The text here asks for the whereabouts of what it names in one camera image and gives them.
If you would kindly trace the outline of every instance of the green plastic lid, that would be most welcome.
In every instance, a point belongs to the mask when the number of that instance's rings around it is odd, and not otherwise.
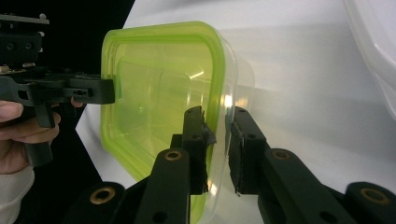
[[[184,112],[200,105],[218,138],[207,153],[209,187],[217,188],[227,148],[224,118],[233,116],[235,67],[231,49],[203,22],[108,32],[102,78],[114,80],[116,102],[102,105],[104,148],[139,181],[150,174],[157,154],[170,147],[172,135],[182,133]],[[219,168],[213,173],[216,147],[221,158],[216,159]],[[214,200],[212,196],[216,192],[209,189],[206,195],[191,197],[191,223],[212,206],[207,203]]]

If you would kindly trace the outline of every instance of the black plastic part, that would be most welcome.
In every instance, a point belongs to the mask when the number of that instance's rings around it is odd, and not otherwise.
[[[349,184],[344,197],[346,209],[359,223],[391,224],[396,221],[396,196],[378,185]]]
[[[292,152],[272,148],[261,162],[288,221],[292,223],[356,223],[344,207]]]
[[[24,148],[27,160],[33,167],[45,165],[53,159],[50,143],[48,142],[24,144]]]
[[[63,224],[112,224],[125,198],[125,188],[102,182],[84,191],[70,208]]]
[[[184,113],[182,147],[189,152],[191,158],[191,195],[207,192],[204,122],[200,106]]]
[[[190,156],[183,148],[160,152],[134,224],[190,223]]]
[[[38,59],[41,44],[38,32],[0,29],[0,64],[33,63]]]
[[[258,159],[270,147],[259,126],[243,108],[235,108],[231,132],[229,166],[235,191],[258,194]]]

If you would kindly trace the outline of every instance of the transparent plastic container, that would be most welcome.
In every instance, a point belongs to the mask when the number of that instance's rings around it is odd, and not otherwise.
[[[207,151],[209,192],[191,197],[191,223],[204,223],[215,211],[230,141],[225,123],[233,120],[235,102],[247,107],[252,94],[247,71],[236,99],[237,61],[219,33],[199,21],[114,30],[104,41],[102,78],[114,80],[116,102],[102,106],[101,140],[136,181],[150,174],[172,135],[182,133],[187,109],[200,105],[216,134]]]
[[[344,0],[352,33],[396,119],[396,1]]]

